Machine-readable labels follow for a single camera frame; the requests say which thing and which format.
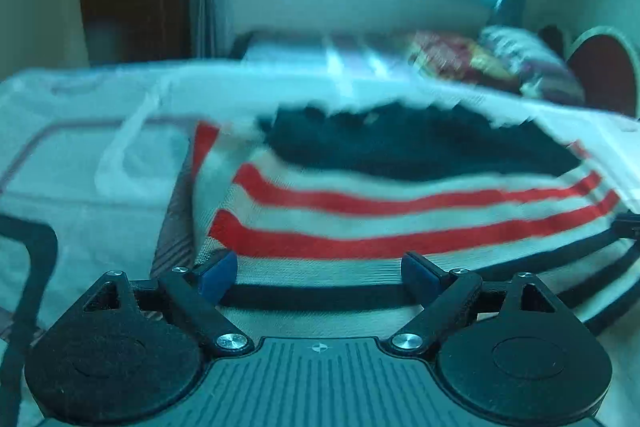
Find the striped folded blanket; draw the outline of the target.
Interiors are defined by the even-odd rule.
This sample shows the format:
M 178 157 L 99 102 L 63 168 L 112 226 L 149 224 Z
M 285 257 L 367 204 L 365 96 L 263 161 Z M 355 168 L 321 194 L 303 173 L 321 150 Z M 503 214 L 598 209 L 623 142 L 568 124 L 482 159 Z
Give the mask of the striped folded blanket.
M 229 56 L 247 63 L 387 77 L 411 68 L 407 46 L 406 35 L 264 29 L 236 37 Z

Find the grey striped pillow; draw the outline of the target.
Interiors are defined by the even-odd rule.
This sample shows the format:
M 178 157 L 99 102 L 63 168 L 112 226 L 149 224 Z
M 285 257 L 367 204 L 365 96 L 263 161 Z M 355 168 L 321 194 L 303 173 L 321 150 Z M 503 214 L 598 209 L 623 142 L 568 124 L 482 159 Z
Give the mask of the grey striped pillow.
M 567 64 L 532 32 L 487 26 L 477 42 L 518 78 L 524 98 L 563 105 L 584 105 L 585 91 Z

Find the striped white knit sweater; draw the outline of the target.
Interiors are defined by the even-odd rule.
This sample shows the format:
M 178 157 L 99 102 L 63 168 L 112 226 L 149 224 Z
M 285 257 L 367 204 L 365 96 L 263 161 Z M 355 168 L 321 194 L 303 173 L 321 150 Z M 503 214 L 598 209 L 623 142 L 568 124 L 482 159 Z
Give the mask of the striped white knit sweater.
M 202 121 L 192 176 L 198 261 L 235 253 L 219 306 L 255 335 L 389 333 L 419 311 L 408 253 L 488 281 L 534 273 L 593 332 L 639 301 L 622 192 L 531 120 L 392 103 Z

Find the red white heart headboard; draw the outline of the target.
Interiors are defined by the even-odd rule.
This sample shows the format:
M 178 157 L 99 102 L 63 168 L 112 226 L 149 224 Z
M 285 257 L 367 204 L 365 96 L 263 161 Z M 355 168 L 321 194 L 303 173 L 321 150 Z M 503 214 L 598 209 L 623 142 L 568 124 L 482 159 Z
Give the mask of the red white heart headboard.
M 623 31 L 596 26 L 573 39 L 548 24 L 537 35 L 574 72 L 587 107 L 639 118 L 639 47 Z

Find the patterned white bed sheet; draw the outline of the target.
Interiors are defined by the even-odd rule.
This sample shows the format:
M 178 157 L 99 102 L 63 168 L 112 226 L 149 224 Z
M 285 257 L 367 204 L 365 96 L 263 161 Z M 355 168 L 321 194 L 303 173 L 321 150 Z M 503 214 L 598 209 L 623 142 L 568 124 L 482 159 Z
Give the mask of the patterned white bed sheet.
M 410 107 L 464 106 L 498 124 L 533 121 L 563 144 L 585 146 L 589 165 L 620 195 L 623 207 L 639 212 L 639 123 L 591 109 L 521 101 L 480 88 L 448 86 L 436 80 L 372 75 L 314 74 L 284 67 L 230 63 L 160 64 L 157 67 L 96 70 L 32 69 L 1 83 L 1 212 L 51 225 L 58 236 L 58 261 L 44 291 L 38 324 L 50 326 L 81 291 L 107 269 L 132 277 L 191 262 L 192 227 L 200 234 L 213 210 L 186 210 L 187 188 L 180 174 L 194 122 L 227 126 L 246 138 L 248 123 L 279 107 L 307 102 L 337 112 L 399 101 Z M 399 261 L 240 262 L 248 283 L 261 282 L 262 269 L 284 276 L 273 284 L 334 282 L 337 275 L 382 277 L 395 283 Z M 639 258 L 602 291 L 578 305 L 580 319 L 595 319 L 605 307 L 623 306 L 620 319 L 601 339 L 614 364 L 613 388 L 599 413 L 605 426 L 639 426 Z M 267 334 L 329 337 L 390 333 L 408 319 L 403 308 L 350 312 L 268 311 L 258 325 Z

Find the maroon yellow pillow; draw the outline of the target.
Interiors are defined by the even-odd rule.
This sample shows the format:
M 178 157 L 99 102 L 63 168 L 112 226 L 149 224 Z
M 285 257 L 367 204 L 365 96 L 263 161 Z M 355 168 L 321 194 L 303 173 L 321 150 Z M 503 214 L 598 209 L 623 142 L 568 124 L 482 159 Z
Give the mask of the maroon yellow pillow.
M 520 80 L 475 40 L 417 31 L 406 47 L 408 63 L 427 77 L 518 94 Z

